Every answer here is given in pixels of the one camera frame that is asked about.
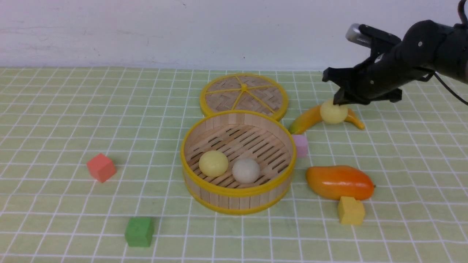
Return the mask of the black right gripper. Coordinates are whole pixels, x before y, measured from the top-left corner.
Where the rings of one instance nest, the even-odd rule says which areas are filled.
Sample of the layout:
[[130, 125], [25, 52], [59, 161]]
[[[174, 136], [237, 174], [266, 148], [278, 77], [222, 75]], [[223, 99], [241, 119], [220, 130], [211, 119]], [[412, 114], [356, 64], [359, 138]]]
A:
[[[340, 88], [334, 105], [369, 105], [370, 100], [401, 100], [400, 86], [413, 80], [427, 81], [439, 73], [454, 77], [454, 28], [423, 20], [412, 25], [403, 40], [386, 52], [379, 62], [357, 67], [328, 67], [322, 82]], [[344, 88], [353, 88], [353, 93]]]

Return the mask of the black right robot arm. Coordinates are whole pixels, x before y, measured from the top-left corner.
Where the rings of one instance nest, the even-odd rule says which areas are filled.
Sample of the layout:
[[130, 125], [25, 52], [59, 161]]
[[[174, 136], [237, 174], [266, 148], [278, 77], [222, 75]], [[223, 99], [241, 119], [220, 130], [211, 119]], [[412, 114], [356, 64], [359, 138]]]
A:
[[346, 38], [371, 50], [370, 57], [348, 68], [328, 67], [322, 81], [339, 90], [334, 104], [361, 104], [402, 99], [401, 87], [412, 81], [427, 82], [443, 75], [467, 83], [467, 27], [422, 20], [403, 39], [364, 24], [354, 23]]

